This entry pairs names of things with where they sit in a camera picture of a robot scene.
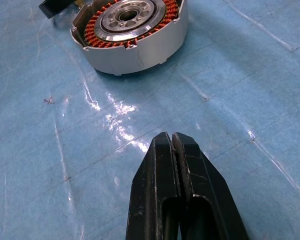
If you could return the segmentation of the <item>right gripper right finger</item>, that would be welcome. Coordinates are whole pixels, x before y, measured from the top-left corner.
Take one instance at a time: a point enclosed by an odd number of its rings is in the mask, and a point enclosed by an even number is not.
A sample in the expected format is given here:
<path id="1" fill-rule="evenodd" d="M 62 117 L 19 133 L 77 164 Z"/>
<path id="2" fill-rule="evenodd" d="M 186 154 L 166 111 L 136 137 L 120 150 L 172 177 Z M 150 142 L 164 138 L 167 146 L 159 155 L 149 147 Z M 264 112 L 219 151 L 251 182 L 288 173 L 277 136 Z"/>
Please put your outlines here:
<path id="1" fill-rule="evenodd" d="M 180 132 L 176 150 L 182 214 L 182 240 L 250 240 L 230 189 L 199 144 Z"/>

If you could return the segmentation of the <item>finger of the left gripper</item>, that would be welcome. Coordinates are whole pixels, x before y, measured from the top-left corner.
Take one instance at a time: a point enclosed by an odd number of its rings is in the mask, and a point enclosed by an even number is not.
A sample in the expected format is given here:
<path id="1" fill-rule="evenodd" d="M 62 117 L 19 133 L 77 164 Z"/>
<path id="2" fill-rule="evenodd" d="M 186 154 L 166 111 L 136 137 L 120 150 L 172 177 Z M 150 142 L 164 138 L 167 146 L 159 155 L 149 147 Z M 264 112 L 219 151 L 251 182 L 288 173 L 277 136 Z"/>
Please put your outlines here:
<path id="1" fill-rule="evenodd" d="M 44 0 L 38 7 L 47 19 L 51 19 L 68 8 L 75 1 L 76 0 Z"/>

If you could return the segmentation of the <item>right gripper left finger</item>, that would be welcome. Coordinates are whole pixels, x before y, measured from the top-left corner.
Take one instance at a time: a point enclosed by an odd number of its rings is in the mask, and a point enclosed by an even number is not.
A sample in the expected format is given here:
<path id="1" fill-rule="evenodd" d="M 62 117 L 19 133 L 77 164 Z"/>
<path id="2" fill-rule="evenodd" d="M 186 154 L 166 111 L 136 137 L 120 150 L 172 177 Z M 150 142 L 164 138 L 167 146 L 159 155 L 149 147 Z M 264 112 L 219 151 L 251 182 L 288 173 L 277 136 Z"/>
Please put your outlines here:
<path id="1" fill-rule="evenodd" d="M 133 177 L 125 240 L 178 240 L 180 200 L 175 148 L 161 132 Z"/>

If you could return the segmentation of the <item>silver motor housing copper coils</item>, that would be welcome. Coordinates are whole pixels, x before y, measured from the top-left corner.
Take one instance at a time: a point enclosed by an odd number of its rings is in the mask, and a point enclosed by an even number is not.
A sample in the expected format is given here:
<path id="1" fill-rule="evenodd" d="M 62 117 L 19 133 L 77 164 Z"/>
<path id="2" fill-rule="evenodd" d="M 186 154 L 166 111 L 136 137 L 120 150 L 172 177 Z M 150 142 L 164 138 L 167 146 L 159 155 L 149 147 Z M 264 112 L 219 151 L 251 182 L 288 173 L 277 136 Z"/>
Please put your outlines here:
<path id="1" fill-rule="evenodd" d="M 71 36 L 94 69 L 120 76 L 163 64 L 188 25 L 188 0 L 94 0 L 79 10 Z"/>

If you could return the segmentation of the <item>blue plastic table cover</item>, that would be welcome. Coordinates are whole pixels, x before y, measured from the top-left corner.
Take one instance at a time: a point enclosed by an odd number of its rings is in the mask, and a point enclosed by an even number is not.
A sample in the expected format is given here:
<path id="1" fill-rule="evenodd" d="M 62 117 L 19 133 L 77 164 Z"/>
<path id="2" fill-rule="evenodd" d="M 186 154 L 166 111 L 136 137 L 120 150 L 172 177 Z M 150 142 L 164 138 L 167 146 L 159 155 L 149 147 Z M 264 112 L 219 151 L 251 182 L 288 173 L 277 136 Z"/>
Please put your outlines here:
<path id="1" fill-rule="evenodd" d="M 191 136 L 253 240 L 300 240 L 300 0 L 188 0 L 182 47 L 96 71 L 74 13 L 0 0 L 0 240 L 124 240 L 153 137 Z"/>

